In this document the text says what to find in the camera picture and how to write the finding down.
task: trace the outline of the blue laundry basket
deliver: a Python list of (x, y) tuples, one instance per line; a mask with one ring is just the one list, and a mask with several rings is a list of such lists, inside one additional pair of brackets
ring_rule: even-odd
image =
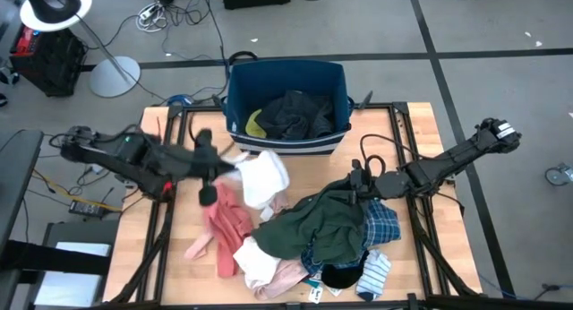
[[(247, 135), (244, 129), (252, 112), (266, 107), (273, 99), (285, 96), (287, 90), (300, 90), (309, 96), (332, 97), (335, 132), (301, 141), (267, 140)], [(227, 130), (243, 151), (329, 155), (350, 130), (354, 104), (346, 91), (342, 65), (313, 60), (269, 60), (234, 65), (228, 96), (222, 106)]]

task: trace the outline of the wooden tabletop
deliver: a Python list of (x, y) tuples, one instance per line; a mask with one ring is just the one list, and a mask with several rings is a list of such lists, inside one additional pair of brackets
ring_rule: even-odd
[[(428, 156), (441, 153), (443, 148), (430, 103), (409, 103), (408, 105), (420, 153)], [(141, 121), (141, 128), (147, 133), (162, 136), (166, 122), (167, 108), (146, 108)], [(351, 170), (351, 160), (361, 157), (358, 144), (363, 134), (379, 133), (393, 138), (387, 109), (355, 111), (351, 117), (351, 123), (352, 130), (346, 134), (332, 155), (283, 158), (291, 179), (291, 185), (286, 192), (291, 205), (296, 204), (299, 199), (309, 194), (318, 193), (326, 184), (345, 177)], [(179, 122), (175, 121), (172, 132), (173, 142), (175, 142), (178, 133), (178, 124)], [(403, 141), (407, 143), (406, 131), (403, 124), (400, 123), (400, 125)], [(198, 133), (202, 128), (212, 130), (213, 144), (220, 150), (226, 148), (232, 141), (225, 128), (225, 118), (220, 112), (195, 113), (192, 120), (193, 133)], [(192, 150), (192, 140), (188, 135), (184, 140), (184, 146)], [(367, 155), (374, 153), (381, 155), (386, 160), (388, 170), (396, 169), (398, 156), (392, 142), (369, 138), (365, 140), (364, 148)], [(239, 150), (233, 148), (229, 154), (237, 153)], [(377, 172), (380, 172), (380, 167), (373, 166), (373, 173)], [(217, 276), (216, 242), (212, 241), (208, 248), (208, 254), (198, 260), (190, 261), (183, 258), (184, 251), (203, 231), (201, 207), (198, 203), (197, 194), (200, 188), (201, 182), (191, 179), (180, 182), (177, 187), (175, 216), (171, 230), (161, 303), (164, 305), (259, 303), (260, 301), (254, 298), (252, 292), (245, 286), (243, 274), (238, 274), (230, 279), (221, 279)], [(455, 197), (455, 191), (451, 185), (444, 185), (440, 191)], [(139, 198), (138, 194), (133, 195), (125, 202), (124, 207), (126, 208)], [(384, 294), (378, 300), (404, 300), (408, 293), (415, 293), (418, 298), (423, 298), (421, 275), (417, 264), (406, 200), (393, 199), (385, 203), (398, 214), (402, 238), (399, 241), (380, 246), (380, 250), (392, 262), (392, 269), (384, 287)], [(444, 257), (470, 288), (478, 292), (481, 291), (458, 205), (441, 196), (433, 197), (433, 205), (433, 217)], [(142, 201), (122, 216), (111, 267), (107, 276), (104, 300), (109, 300), (117, 295), (139, 265), (149, 224), (150, 208), (151, 202)], [(260, 222), (258, 213), (260, 212), (246, 207), (245, 209), (251, 212), (253, 223), (258, 224)], [(164, 212), (165, 205), (161, 206), (159, 214), (163, 215)], [(157, 226), (158, 231), (162, 221), (160, 217)], [(428, 253), (426, 253), (426, 258), (433, 291), (440, 293), (433, 259)], [(150, 268), (148, 298), (152, 297), (156, 272), (157, 260)], [(310, 286), (299, 283), (287, 293), (265, 301), (265, 303), (308, 302), (310, 289)], [(338, 297), (325, 291), (321, 300), (321, 302), (345, 301), (361, 301), (355, 295), (354, 287), (344, 290)]]

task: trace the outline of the white lamp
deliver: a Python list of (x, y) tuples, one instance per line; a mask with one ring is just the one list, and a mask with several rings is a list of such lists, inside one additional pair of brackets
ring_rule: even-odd
[[(75, 2), (77, 0), (66, 0), (67, 2)], [(102, 45), (101, 40), (94, 34), (94, 32), (83, 21), (83, 17), (88, 13), (91, 8), (91, 0), (80, 0), (80, 8), (73, 16), (68, 19), (56, 23), (47, 23), (38, 17), (38, 14), (45, 14), (44, 11), (58, 12), (58, 9), (46, 6), (40, 3), (42, 0), (27, 0), (20, 10), (21, 21), (28, 28), (40, 31), (50, 32), (58, 31), (69, 28), (75, 23), (79, 23), (88, 33), (90, 38), (99, 50), (107, 58), (99, 63), (96, 68), (91, 72), (90, 88), (91, 90), (101, 97), (113, 98), (125, 94), (128, 90), (133, 88), (141, 76), (141, 69), (139, 64), (127, 56), (112, 56)]]

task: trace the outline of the yellow cloth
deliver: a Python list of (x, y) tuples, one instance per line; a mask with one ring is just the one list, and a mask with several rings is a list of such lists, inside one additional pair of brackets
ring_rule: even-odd
[(262, 109), (256, 110), (251, 114), (251, 116), (249, 116), (249, 120), (247, 121), (247, 126), (244, 128), (244, 130), (250, 136), (255, 136), (265, 139), (267, 137), (267, 133), (265, 132), (265, 130), (262, 129), (262, 127), (260, 127), (257, 124), (257, 122), (254, 121), (255, 117), (257, 117), (257, 115), (259, 115), (261, 111)]

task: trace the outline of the lamp base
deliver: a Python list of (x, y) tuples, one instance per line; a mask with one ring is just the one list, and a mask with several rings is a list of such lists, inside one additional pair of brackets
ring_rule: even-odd
[(90, 89), (96, 95), (113, 98), (132, 89), (141, 76), (139, 64), (127, 56), (115, 56), (116, 62), (123, 68), (124, 78), (109, 59), (99, 63), (91, 72)]

